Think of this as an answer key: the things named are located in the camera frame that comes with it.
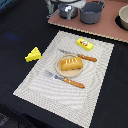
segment knife handle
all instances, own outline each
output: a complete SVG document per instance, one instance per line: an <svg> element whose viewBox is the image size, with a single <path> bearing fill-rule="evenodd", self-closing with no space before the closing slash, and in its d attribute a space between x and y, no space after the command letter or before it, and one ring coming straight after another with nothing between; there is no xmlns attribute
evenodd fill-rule
<svg viewBox="0 0 128 128"><path fill-rule="evenodd" d="M96 58L89 57L89 56L84 56L84 55L81 55L81 54L78 54L78 57L81 57L82 59L90 60L90 61L93 61L93 62L96 62L97 61Z"/></svg>
<svg viewBox="0 0 128 128"><path fill-rule="evenodd" d="M63 81L68 83L68 84L71 84L71 85L74 85L76 87L79 87L79 88L85 88L85 86L83 84L75 82L75 81L72 81L72 80L69 80L67 78L64 78Z"/></svg>

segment dark table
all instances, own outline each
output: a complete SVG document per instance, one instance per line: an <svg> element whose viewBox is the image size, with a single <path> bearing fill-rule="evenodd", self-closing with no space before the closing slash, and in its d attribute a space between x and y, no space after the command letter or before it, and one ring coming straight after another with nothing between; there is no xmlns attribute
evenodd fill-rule
<svg viewBox="0 0 128 128"><path fill-rule="evenodd" d="M50 25L47 15L44 0L15 0L0 11L0 104L47 124L38 127L81 128L13 95L37 62L24 57L34 47L43 53L61 30L114 44L90 128L128 128L128 44Z"/></svg>

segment cheese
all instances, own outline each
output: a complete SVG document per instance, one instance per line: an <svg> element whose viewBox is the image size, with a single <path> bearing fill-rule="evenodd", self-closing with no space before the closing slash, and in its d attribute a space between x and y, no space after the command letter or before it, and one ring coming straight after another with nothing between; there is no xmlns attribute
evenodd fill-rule
<svg viewBox="0 0 128 128"><path fill-rule="evenodd" d="M41 56L41 53L40 51L38 50L37 47L35 47L31 53L28 54L27 57L25 57L26 59L26 62L29 62L29 61L32 61L32 60L37 60L37 59L41 59L42 56Z"/></svg>

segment yellow butter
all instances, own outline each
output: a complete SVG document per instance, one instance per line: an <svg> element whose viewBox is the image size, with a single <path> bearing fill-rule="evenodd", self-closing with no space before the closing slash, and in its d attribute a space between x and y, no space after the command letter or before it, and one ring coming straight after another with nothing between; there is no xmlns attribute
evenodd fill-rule
<svg viewBox="0 0 128 128"><path fill-rule="evenodd" d="M80 57L61 60L62 71L78 69L78 68L83 68L82 59Z"/></svg>
<svg viewBox="0 0 128 128"><path fill-rule="evenodd" d="M76 41L76 44L81 46L82 48L86 49L87 51L90 51L93 48L93 44L91 44L90 42L88 42L82 38L79 38Z"/></svg>

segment cooking pot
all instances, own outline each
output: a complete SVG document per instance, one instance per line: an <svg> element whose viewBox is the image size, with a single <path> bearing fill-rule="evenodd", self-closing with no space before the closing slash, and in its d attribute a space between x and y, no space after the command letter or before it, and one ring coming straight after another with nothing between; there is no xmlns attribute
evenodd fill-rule
<svg viewBox="0 0 128 128"><path fill-rule="evenodd" d="M65 11L66 7L68 7L68 5L65 5L63 3L59 4L58 10L54 12L53 14L47 16L47 18L50 18L51 16L57 13L59 13L62 18L67 18L67 12ZM78 8L75 8L74 11L72 12L71 18L76 17L77 15L78 15Z"/></svg>
<svg viewBox="0 0 128 128"><path fill-rule="evenodd" d="M128 30L128 5L119 10L119 16L122 26Z"/></svg>
<svg viewBox="0 0 128 128"><path fill-rule="evenodd" d="M88 2L83 8L80 9L80 19L86 24L94 24L100 20L101 12L104 8L105 1Z"/></svg>

